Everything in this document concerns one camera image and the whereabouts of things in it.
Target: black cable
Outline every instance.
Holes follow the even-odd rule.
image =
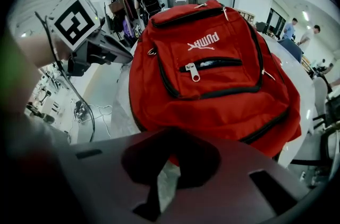
[[[42,18],[40,17],[38,12],[35,12],[36,17],[39,19],[39,21],[41,22],[42,26],[44,27],[44,30],[46,32],[47,35],[47,39],[48,39],[48,43],[49,46],[51,48],[54,60],[58,66],[59,71],[61,72],[62,76],[66,79],[66,82],[69,84],[69,86],[72,88],[72,90],[74,91],[74,93],[77,95],[77,97],[80,99],[81,103],[86,107],[87,111],[89,112],[89,115],[91,117],[91,121],[92,121],[92,134],[91,134],[91,138],[90,138],[90,142],[93,141],[94,137],[95,137],[95,130],[96,130],[96,125],[95,125],[95,119],[94,119],[94,114],[90,108],[90,106],[88,105],[88,103],[81,97],[81,95],[79,95],[78,91],[76,90],[76,88],[73,86],[72,82],[69,80],[69,78],[66,75],[65,70],[63,69],[63,66],[61,64],[61,62],[57,59],[55,53],[54,53],[54,49],[53,49],[53,44],[52,44],[52,39],[50,36],[50,32],[49,32],[49,28],[47,25],[47,16],[45,16],[45,21],[42,20]]]

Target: black backpack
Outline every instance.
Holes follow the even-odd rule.
[[[159,0],[141,0],[141,4],[148,18],[162,10]]]

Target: chair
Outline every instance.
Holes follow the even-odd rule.
[[[313,121],[320,120],[316,125],[314,125],[314,129],[319,127],[326,121],[326,98],[327,98],[327,84],[321,78],[317,77],[313,80],[314,89],[315,89],[315,108],[317,111],[317,115],[313,118]]]
[[[267,25],[267,24],[264,23],[264,22],[257,22],[257,23],[255,24],[256,30],[257,30],[258,32],[263,32],[263,31],[265,30],[266,25]]]
[[[302,60],[302,50],[295,44],[291,39],[285,38],[282,40],[279,40],[278,43],[283,46],[285,49],[289,51],[290,54],[293,55],[293,57],[301,63]]]

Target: blue shirt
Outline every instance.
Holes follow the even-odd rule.
[[[282,38],[291,39],[292,36],[293,36],[293,34],[294,34],[294,31],[295,31],[295,30],[294,30],[294,27],[293,27],[293,23],[288,23],[288,24],[286,25],[285,29],[286,29],[287,31],[283,34]]]

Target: wire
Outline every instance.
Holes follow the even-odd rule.
[[[108,131],[107,124],[106,124],[106,122],[105,122],[104,115],[101,113],[100,108],[98,108],[98,111],[100,112],[101,117],[102,117],[102,119],[103,119],[103,121],[104,121],[104,124],[105,124],[105,127],[106,127],[107,134],[108,134],[108,136],[110,136],[110,138],[111,138],[110,132]]]
[[[105,124],[105,126],[106,126],[106,132],[107,132],[108,136],[110,136],[110,138],[111,138],[111,135],[110,135],[110,132],[109,132],[109,130],[108,130],[107,124],[106,124],[106,122],[105,122],[104,116],[108,116],[108,115],[112,114],[112,109],[111,109],[111,112],[108,113],[108,114],[103,114],[103,113],[100,111],[100,109],[105,109],[105,108],[108,108],[108,107],[111,107],[111,108],[112,108],[112,106],[111,106],[111,105],[107,105],[107,106],[99,106],[99,105],[92,105],[92,104],[90,104],[90,106],[94,106],[94,107],[97,107],[97,108],[98,108],[98,111],[99,111],[99,113],[100,113],[100,116],[97,116],[95,119],[100,118],[100,117],[103,118],[104,124]],[[80,122],[80,124],[81,124],[81,123],[84,123],[84,122],[87,122],[87,121],[90,121],[90,119],[84,120],[84,121]]]
[[[44,30],[46,32],[48,43],[49,43],[49,46],[51,48],[54,60],[55,60],[55,62],[57,64],[57,66],[58,66],[59,71],[61,72],[62,76],[66,79],[66,82],[69,84],[69,86],[72,88],[74,93],[77,95],[77,97],[80,99],[81,103],[85,106],[85,108],[87,109],[87,111],[90,114],[91,121],[92,121],[92,134],[91,134],[90,142],[92,142],[94,137],[95,137],[95,130],[96,130],[94,114],[93,114],[90,106],[88,105],[88,103],[81,97],[81,95],[79,95],[78,91],[76,90],[76,88],[73,86],[73,84],[71,83],[71,81],[67,77],[66,72],[63,69],[63,66],[62,66],[61,62],[57,59],[57,57],[56,57],[56,55],[54,53],[54,48],[53,48],[53,45],[52,45],[52,39],[51,39],[51,35],[50,35],[49,28],[48,28],[48,25],[47,25],[47,16],[45,16],[45,21],[44,21],[44,20],[42,20],[42,18],[38,14],[38,12],[35,12],[35,15],[39,19],[39,21],[41,22],[41,24],[42,24],[42,26],[43,26],[43,28],[44,28]]]

